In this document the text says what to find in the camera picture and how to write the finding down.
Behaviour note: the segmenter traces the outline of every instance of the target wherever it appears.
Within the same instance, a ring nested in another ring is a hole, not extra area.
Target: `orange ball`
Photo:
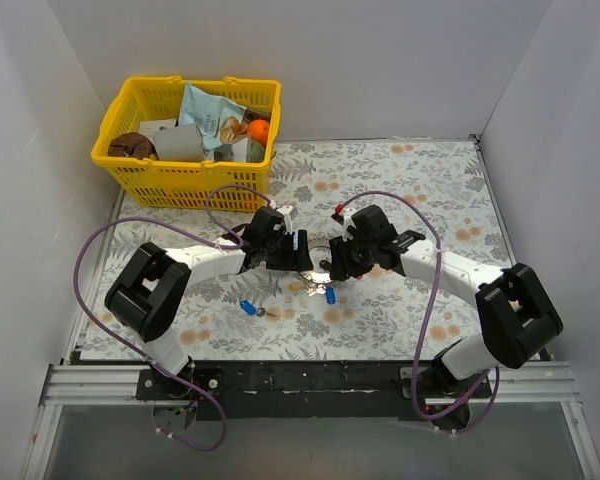
[[[254,120],[247,127],[247,133],[251,135],[253,140],[266,147],[267,139],[269,138],[269,122],[266,120]]]

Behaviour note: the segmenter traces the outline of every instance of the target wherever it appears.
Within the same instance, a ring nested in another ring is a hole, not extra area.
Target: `yellow crate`
[[[207,93],[271,112],[269,139],[262,163],[163,162],[107,156],[111,140],[123,133],[136,132],[141,121],[178,118],[187,81]],[[268,191],[271,153],[279,125],[280,83],[275,80],[131,77],[109,106],[91,157],[96,165],[105,167],[140,205],[204,208],[209,193],[222,185],[236,183],[263,193]],[[223,190],[211,202],[214,209],[238,212],[253,212],[262,204],[262,199],[256,195],[239,189]]]

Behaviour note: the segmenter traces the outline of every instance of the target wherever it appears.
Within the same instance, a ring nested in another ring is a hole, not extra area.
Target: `floral tablecloth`
[[[474,146],[469,141],[281,143],[272,160],[269,194],[278,205],[299,210],[297,228],[309,240],[338,234],[329,218],[343,199],[366,190],[387,190],[415,203],[443,235],[443,249],[479,262],[510,266],[510,259]],[[381,206],[398,231],[425,232],[403,204],[364,197],[353,206]],[[204,211],[138,206],[126,196],[120,216],[144,215],[165,220],[215,239],[221,233]],[[220,213],[230,225],[251,214]],[[133,341],[103,306],[104,295],[138,245],[190,245],[186,238],[159,226],[125,223],[116,228],[97,299],[96,314]],[[175,321],[179,339],[194,359],[213,360],[390,360],[411,359],[430,286],[374,268],[361,280],[335,284],[336,303],[324,295],[292,292],[293,273],[263,267],[240,276],[224,276],[189,286]],[[277,317],[248,316],[239,306],[248,300]],[[438,296],[423,358],[463,336],[480,331],[477,313],[445,292]],[[134,358],[126,347],[94,324],[86,330],[83,360]]]

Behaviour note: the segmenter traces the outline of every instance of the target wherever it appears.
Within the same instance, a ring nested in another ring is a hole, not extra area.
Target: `cable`
[[[207,201],[205,203],[205,207],[207,209],[207,213],[209,214],[209,216],[211,217],[211,220],[214,221],[214,223],[216,223],[218,226],[220,226],[223,230],[225,230],[227,233],[233,235],[237,240],[238,240],[238,245],[224,245],[222,248],[226,249],[226,250],[238,250],[240,248],[242,248],[242,246],[244,245],[244,242],[242,241],[242,238],[240,238],[240,236],[235,233],[233,230],[231,230],[231,228],[229,228],[227,225],[225,225],[224,223],[222,223],[220,220],[218,220],[218,218],[216,218],[212,213],[211,213],[211,198],[220,190],[224,190],[225,188],[240,188],[240,189],[244,189],[244,190],[248,190],[262,198],[264,198],[267,203],[271,203],[271,201],[269,200],[269,198],[265,195],[263,195],[260,192],[257,192],[256,190],[253,190],[252,188],[249,187],[245,187],[243,185],[236,185],[236,184],[231,184],[231,185],[225,185],[222,186],[220,188],[216,188],[213,192],[211,192],[209,194],[209,197],[207,197]],[[159,363],[155,362],[154,360],[152,360],[144,351],[142,351],[141,348],[137,347],[136,345],[134,345],[133,343],[129,342],[127,339],[123,338],[121,335],[118,335],[116,332],[114,332],[113,330],[111,330],[109,327],[107,327],[104,323],[102,323],[98,317],[95,316],[95,314],[91,311],[91,309],[89,308],[89,306],[86,304],[86,302],[84,301],[84,298],[82,297],[82,294],[80,292],[80,267],[82,265],[82,261],[84,259],[85,254],[87,253],[87,250],[89,249],[89,247],[91,246],[91,244],[93,243],[93,241],[101,234],[103,233],[105,230],[118,225],[120,223],[125,223],[125,222],[147,222],[147,223],[153,223],[155,225],[160,225],[161,227],[167,228],[169,230],[172,230],[174,232],[180,233],[181,235],[184,235],[185,237],[188,237],[192,240],[195,240],[196,242],[200,242],[203,245],[207,245],[209,247],[216,247],[216,244],[214,242],[212,242],[211,240],[207,240],[206,238],[202,238],[194,233],[190,233],[187,232],[186,230],[183,230],[179,227],[176,227],[174,225],[171,225],[169,223],[163,222],[161,220],[156,220],[154,218],[149,218],[149,217],[125,217],[125,218],[118,218],[116,220],[113,220],[112,222],[109,222],[105,225],[103,225],[102,227],[98,228],[95,232],[93,232],[91,234],[91,236],[87,239],[87,241],[84,243],[82,249],[80,250],[80,253],[78,254],[78,258],[76,259],[76,265],[73,269],[73,292],[76,296],[76,299],[78,300],[78,304],[80,305],[80,307],[82,308],[82,310],[84,310],[84,312],[86,313],[86,315],[93,321],[93,323],[95,323],[98,327],[100,327],[105,333],[109,334],[110,336],[112,336],[113,338],[115,338],[116,340],[118,340],[120,343],[122,343],[123,345],[127,346],[128,348],[130,348],[131,350],[133,350],[134,352],[136,352],[138,355],[140,355],[141,357],[143,357],[147,362],[149,362],[158,372],[160,372],[162,375],[164,375],[165,377],[171,378],[172,380],[175,380],[176,382],[181,383],[182,385],[184,385],[185,387],[188,387],[191,390],[194,390],[195,392],[199,393],[200,395],[202,395],[204,398],[206,398],[207,400],[209,400],[211,402],[211,404],[216,408],[216,410],[218,410],[218,413],[220,414],[220,418],[222,420],[222,433],[220,434],[220,438],[213,443],[212,445],[200,445],[196,442],[194,442],[193,440],[189,440],[188,438],[179,435],[177,433],[171,432],[171,431],[167,431],[166,429],[163,429],[170,437],[175,438],[176,440],[181,441],[182,443],[185,443],[186,445],[190,446],[191,448],[194,448],[196,450],[200,450],[202,452],[210,452],[212,450],[215,450],[216,448],[218,448],[222,442],[224,441],[226,435],[227,435],[227,416],[224,413],[224,410],[222,409],[222,406],[220,405],[220,403],[218,403],[218,401],[213,398],[213,396],[211,396],[209,393],[207,393],[205,390],[203,390],[202,388],[198,387],[197,385],[194,385],[191,382],[187,382],[186,380],[178,377],[177,375],[174,375],[173,373],[171,373],[170,371],[166,370],[164,367],[162,367]]]
[[[441,250],[442,240],[440,238],[440,234],[438,233],[438,231],[431,224],[431,222],[422,214],[422,212],[420,210],[418,210],[418,208],[416,208],[415,205],[412,205],[410,202],[408,202],[401,196],[396,195],[395,193],[384,192],[382,190],[369,190],[367,192],[358,193],[358,194],[352,196],[351,198],[349,198],[348,200],[345,200],[342,204],[338,205],[338,207],[336,209],[336,213],[337,213],[338,209],[342,210],[342,208],[346,207],[354,200],[357,200],[358,198],[364,197],[367,195],[384,195],[386,197],[391,197],[391,198],[394,198],[394,199],[404,203],[407,207],[409,207],[418,216],[418,218],[420,218],[420,220],[422,220],[424,222],[424,224],[427,226],[427,228],[429,229],[429,231],[431,232],[431,234],[433,235],[433,237],[435,238],[435,241],[436,241],[436,249],[438,250],[438,253],[436,254],[436,269],[435,269],[435,274],[433,276],[433,286],[431,288],[431,295],[429,296],[429,302],[427,303],[427,309],[425,310],[425,313],[424,313],[424,318],[422,320],[422,327],[420,328],[420,335],[418,336],[418,343],[416,344],[416,351],[415,351],[415,354],[413,357],[413,366],[412,366],[412,374],[411,374],[411,405],[413,407],[413,410],[416,412],[416,415],[418,415],[420,418],[422,418],[424,420],[429,420],[429,421],[438,420],[439,418],[449,415],[451,412],[453,412],[457,408],[464,405],[469,400],[469,398],[473,395],[473,393],[478,389],[478,387],[480,386],[482,381],[487,378],[487,376],[489,375],[489,370],[485,370],[484,372],[482,372],[480,377],[471,386],[471,388],[469,388],[469,390],[464,395],[462,395],[460,398],[458,398],[458,400],[456,400],[449,407],[445,408],[442,412],[435,413],[433,415],[428,415],[420,410],[420,406],[418,405],[418,396],[416,393],[416,388],[417,388],[417,384],[418,384],[418,381],[417,381],[418,367],[420,366],[420,355],[422,354],[422,348],[424,347],[424,341],[426,338],[427,327],[429,326],[429,320],[431,319],[431,314],[433,313],[433,306],[436,302],[436,295],[438,294],[438,290],[440,288],[440,274],[442,271],[442,250]],[[480,424],[480,422],[482,422],[484,420],[484,418],[486,417],[486,414],[489,413],[489,411],[491,410],[491,408],[493,406],[493,402],[495,401],[496,393],[498,391],[499,386],[500,386],[500,370],[498,367],[496,367],[496,383],[493,388],[493,394],[491,395],[491,398],[489,399],[489,403],[488,403],[487,407],[485,408],[485,411],[475,422],[473,422],[471,425],[469,425],[465,428],[457,430],[456,433],[468,432],[468,431],[474,429],[477,425]]]

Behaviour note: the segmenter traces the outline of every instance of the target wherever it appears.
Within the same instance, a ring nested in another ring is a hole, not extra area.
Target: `white wall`
[[[49,0],[105,104],[130,75],[275,78],[280,139],[482,132],[550,0]]]
[[[75,317],[75,256],[111,204],[89,156],[102,114],[47,3],[0,0],[0,479],[21,472]]]
[[[516,255],[564,320],[552,350],[600,454],[600,1],[553,2],[483,139]]]

